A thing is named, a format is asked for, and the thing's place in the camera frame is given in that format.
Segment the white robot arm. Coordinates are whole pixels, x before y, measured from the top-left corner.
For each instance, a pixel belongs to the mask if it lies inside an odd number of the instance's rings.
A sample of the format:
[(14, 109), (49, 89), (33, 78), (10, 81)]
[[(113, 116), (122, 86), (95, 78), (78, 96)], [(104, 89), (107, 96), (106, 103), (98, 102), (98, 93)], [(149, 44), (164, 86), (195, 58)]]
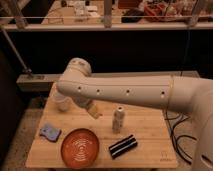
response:
[(93, 77), (86, 60), (73, 58), (56, 87), (61, 94), (82, 102), (94, 99), (190, 114), (197, 134), (191, 171), (213, 171), (213, 79)]

